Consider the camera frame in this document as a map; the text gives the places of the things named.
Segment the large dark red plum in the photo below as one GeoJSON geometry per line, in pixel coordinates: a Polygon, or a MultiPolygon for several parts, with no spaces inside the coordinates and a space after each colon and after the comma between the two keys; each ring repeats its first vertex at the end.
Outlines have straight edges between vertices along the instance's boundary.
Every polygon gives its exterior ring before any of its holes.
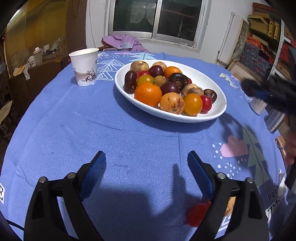
{"type": "Polygon", "coordinates": [[[162,91],[162,95],[165,95],[170,92],[174,92],[177,94],[180,93],[178,86],[174,82],[170,82],[170,81],[161,85],[160,89],[162,91]]]}

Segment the yellow orange tomato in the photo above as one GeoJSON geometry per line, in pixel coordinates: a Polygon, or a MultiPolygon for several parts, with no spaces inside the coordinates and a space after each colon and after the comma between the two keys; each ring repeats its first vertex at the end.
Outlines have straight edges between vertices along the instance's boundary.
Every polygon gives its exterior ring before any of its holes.
{"type": "Polygon", "coordinates": [[[151,75],[140,76],[137,80],[137,87],[139,87],[140,85],[146,82],[154,83],[154,78],[151,75]]]}

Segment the large orange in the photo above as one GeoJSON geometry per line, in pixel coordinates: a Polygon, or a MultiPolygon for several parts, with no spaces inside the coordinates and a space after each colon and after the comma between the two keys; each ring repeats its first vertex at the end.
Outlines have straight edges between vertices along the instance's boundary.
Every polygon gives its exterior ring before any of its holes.
{"type": "Polygon", "coordinates": [[[148,106],[158,106],[162,97],[162,91],[158,85],[145,82],[136,88],[134,98],[148,106]]]}

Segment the window with aluminium frame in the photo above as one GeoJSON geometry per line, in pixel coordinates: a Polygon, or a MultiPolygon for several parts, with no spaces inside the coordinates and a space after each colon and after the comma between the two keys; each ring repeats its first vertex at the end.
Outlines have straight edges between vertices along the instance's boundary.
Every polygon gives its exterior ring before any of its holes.
{"type": "Polygon", "coordinates": [[[109,34],[126,34],[201,50],[211,1],[110,1],[109,34]]]}

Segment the glossy orange persimmon tomato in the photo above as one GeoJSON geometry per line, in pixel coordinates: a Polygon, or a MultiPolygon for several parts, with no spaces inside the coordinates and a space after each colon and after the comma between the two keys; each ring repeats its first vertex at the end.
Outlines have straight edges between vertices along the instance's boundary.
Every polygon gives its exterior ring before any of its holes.
{"type": "Polygon", "coordinates": [[[184,98],[185,108],[184,112],[189,116],[196,116],[203,108],[203,101],[201,97],[194,93],[187,94],[184,98]]]}

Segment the small orange mandarin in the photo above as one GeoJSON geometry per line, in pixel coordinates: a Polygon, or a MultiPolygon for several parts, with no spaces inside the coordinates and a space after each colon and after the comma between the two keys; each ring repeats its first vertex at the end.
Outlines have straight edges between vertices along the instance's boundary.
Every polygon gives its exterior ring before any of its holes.
{"type": "Polygon", "coordinates": [[[166,80],[169,80],[170,76],[174,73],[181,73],[182,74],[182,71],[175,66],[169,66],[164,71],[164,77],[166,78],[166,80]]]}

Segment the white paper cup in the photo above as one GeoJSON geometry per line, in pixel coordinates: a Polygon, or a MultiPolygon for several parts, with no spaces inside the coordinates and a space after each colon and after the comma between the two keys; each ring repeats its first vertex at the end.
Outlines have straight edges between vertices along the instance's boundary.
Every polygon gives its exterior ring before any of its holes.
{"type": "Polygon", "coordinates": [[[98,48],[86,48],[69,54],[79,86],[95,84],[98,52],[98,48]]]}

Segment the red cherry tomato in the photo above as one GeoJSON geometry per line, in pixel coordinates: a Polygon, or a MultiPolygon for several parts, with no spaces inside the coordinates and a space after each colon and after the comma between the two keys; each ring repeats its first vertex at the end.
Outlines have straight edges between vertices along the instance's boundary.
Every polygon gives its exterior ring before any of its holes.
{"type": "Polygon", "coordinates": [[[201,96],[201,100],[203,102],[201,112],[207,113],[212,108],[212,100],[210,99],[210,97],[208,97],[206,95],[201,96]]]}

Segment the wooden cabinet with glass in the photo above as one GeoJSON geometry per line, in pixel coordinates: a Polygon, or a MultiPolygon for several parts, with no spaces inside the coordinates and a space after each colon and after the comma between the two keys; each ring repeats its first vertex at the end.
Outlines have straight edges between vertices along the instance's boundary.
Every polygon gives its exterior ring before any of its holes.
{"type": "Polygon", "coordinates": [[[57,45],[62,53],[86,47],[86,1],[26,1],[4,32],[10,72],[23,66],[35,48],[57,45]]]}

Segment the shelf with stacked boxes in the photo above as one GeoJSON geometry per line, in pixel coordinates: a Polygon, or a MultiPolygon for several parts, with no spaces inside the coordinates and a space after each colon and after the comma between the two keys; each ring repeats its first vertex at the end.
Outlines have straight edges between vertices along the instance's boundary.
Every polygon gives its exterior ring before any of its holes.
{"type": "Polygon", "coordinates": [[[289,48],[295,40],[290,30],[271,6],[253,3],[252,10],[248,23],[242,23],[228,70],[240,81],[271,75],[291,80],[289,48]]]}

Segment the dark purple mangosteen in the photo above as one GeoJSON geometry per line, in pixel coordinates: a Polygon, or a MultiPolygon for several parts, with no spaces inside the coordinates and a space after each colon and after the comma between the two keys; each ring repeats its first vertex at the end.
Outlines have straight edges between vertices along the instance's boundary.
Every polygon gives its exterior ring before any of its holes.
{"type": "Polygon", "coordinates": [[[137,73],[133,70],[130,70],[125,75],[124,90],[128,94],[134,94],[136,88],[137,88],[137,73]]]}
{"type": "Polygon", "coordinates": [[[169,77],[169,81],[174,82],[179,88],[179,91],[183,91],[184,87],[189,84],[188,77],[182,73],[173,73],[169,77]]]}
{"type": "Polygon", "coordinates": [[[204,89],[203,92],[205,96],[208,96],[211,99],[212,103],[215,103],[217,100],[217,93],[214,90],[204,89]]]}

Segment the wooden chair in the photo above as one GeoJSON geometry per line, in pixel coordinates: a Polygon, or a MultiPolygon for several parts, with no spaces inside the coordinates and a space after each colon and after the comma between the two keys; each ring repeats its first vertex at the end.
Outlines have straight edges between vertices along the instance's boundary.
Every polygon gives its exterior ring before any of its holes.
{"type": "Polygon", "coordinates": [[[106,51],[117,51],[117,49],[112,47],[112,46],[101,46],[101,47],[99,47],[99,52],[106,52],[106,51]]]}

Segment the purple cloth on chair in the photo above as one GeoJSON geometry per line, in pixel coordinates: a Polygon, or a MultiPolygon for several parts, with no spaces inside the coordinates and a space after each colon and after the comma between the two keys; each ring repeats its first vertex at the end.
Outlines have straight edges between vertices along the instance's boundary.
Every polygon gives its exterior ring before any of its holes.
{"type": "Polygon", "coordinates": [[[140,43],[138,38],[130,35],[108,35],[102,38],[102,44],[111,46],[118,50],[133,52],[148,52],[140,43]]]}

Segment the speckled orange striped fruit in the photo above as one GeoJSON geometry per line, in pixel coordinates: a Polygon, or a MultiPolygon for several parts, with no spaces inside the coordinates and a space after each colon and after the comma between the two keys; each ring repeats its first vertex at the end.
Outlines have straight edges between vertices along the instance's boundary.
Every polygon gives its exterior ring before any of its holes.
{"type": "Polygon", "coordinates": [[[166,93],[159,102],[160,109],[168,113],[180,114],[185,108],[184,99],[175,92],[166,93]]]}

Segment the small tan fruit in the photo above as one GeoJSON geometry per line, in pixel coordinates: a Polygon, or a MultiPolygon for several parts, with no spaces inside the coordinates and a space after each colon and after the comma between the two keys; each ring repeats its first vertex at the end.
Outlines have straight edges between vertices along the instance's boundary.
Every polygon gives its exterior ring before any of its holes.
{"type": "Polygon", "coordinates": [[[165,84],[167,82],[166,78],[161,76],[161,75],[158,75],[154,78],[154,83],[156,85],[158,85],[158,87],[161,87],[163,84],[165,84]]]}

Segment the tan pear fruit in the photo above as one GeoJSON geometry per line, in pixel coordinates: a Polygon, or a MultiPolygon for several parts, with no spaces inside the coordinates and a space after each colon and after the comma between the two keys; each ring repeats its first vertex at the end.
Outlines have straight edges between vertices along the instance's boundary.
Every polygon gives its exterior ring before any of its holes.
{"type": "Polygon", "coordinates": [[[197,94],[198,96],[203,96],[204,91],[201,87],[195,85],[195,84],[187,84],[185,85],[183,91],[181,92],[181,96],[185,97],[186,95],[194,93],[197,94]]]}

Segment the large tan round fruit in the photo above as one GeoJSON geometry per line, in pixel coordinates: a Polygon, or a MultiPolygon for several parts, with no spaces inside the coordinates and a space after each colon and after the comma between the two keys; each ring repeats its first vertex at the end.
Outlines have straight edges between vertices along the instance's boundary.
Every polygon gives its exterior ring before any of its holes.
{"type": "Polygon", "coordinates": [[[141,71],[148,71],[149,65],[145,61],[134,61],[131,66],[130,70],[139,73],[141,71]]]}

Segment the speckled tan fruit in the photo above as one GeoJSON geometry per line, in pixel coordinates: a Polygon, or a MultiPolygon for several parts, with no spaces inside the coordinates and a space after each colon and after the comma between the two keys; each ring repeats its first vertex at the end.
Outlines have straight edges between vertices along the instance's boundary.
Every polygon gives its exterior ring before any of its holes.
{"type": "Polygon", "coordinates": [[[229,216],[233,212],[236,197],[230,197],[227,203],[227,207],[224,216],[229,216]]]}

